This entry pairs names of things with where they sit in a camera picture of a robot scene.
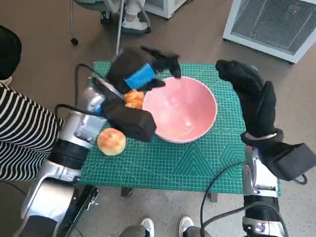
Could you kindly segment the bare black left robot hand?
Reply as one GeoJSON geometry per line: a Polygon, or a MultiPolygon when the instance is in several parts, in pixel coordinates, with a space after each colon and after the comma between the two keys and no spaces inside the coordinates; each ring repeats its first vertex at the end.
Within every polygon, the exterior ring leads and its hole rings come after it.
{"type": "Polygon", "coordinates": [[[170,51],[145,46],[127,47],[111,63],[106,79],[121,94],[164,87],[165,82],[156,75],[168,69],[174,78],[180,79],[178,58],[178,54],[170,51]]]}

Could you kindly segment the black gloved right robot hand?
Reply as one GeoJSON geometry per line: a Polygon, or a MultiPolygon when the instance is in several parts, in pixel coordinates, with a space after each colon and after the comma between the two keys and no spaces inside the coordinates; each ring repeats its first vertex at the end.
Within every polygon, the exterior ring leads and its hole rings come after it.
{"type": "Polygon", "coordinates": [[[235,60],[218,60],[215,68],[239,98],[246,133],[255,138],[275,134],[277,99],[273,83],[264,82],[255,68],[235,60]]]}

